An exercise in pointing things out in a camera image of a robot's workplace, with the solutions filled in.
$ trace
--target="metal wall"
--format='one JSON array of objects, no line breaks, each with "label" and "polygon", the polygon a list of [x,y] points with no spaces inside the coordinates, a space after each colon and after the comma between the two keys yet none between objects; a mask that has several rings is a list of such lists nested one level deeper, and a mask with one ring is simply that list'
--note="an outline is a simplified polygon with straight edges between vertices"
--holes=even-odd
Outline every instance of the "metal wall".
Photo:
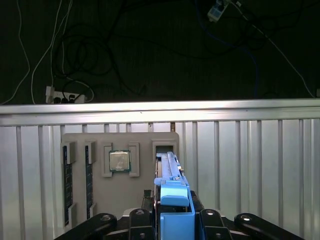
[{"label": "metal wall", "polygon": [[[299,114],[313,116],[306,110]],[[23,125],[16,120],[10,126],[3,120],[10,117],[15,122],[14,114],[1,115],[0,108],[4,240],[51,240],[63,232],[61,135],[169,132],[173,127],[170,122],[68,125],[70,119],[65,119],[67,125]],[[213,119],[174,122],[181,165],[204,206],[220,209],[230,219],[250,212],[305,239],[320,239],[320,120]]]}]

